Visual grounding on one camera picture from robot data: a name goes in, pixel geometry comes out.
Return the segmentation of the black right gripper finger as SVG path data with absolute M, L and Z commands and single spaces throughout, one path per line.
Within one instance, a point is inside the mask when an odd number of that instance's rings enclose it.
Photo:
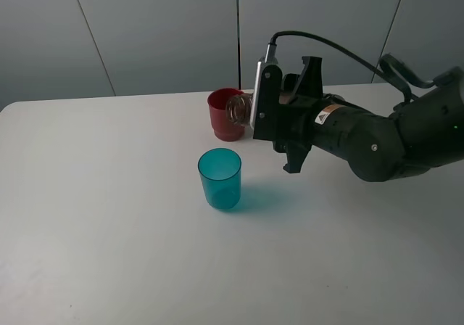
M 294 87 L 294 96 L 322 99 L 322 59 L 320 57 L 304 56 L 302 62 L 304 68 Z
M 300 173 L 305 159 L 311 150 L 312 146 L 304 144 L 287 144 L 286 145 L 286 159 L 287 163 L 283 169 L 287 173 Z

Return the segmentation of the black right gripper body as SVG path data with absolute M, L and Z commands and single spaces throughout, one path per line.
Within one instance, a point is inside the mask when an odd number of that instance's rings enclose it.
M 293 75 L 289 90 L 294 87 L 300 74 Z M 260 89 L 258 119 L 253 138 L 271 141 L 275 150 L 284 150 L 287 144 L 312 146 L 316 116 L 328 105 L 328 99 L 298 97 L 290 104 L 280 104 L 280 91 L 289 79 L 278 65 L 270 65 L 264 71 L 264 85 Z

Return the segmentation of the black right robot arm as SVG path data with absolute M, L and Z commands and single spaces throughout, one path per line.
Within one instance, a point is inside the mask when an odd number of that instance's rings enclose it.
M 313 147 L 346 160 L 364 181 L 417 176 L 463 158 L 463 71 L 435 78 L 434 89 L 399 104 L 387 117 L 349 103 L 322 87 L 322 60 L 305 57 L 304 69 L 281 102 L 283 74 L 259 61 L 252 98 L 253 137 L 284 153 L 284 170 L 298 173 Z

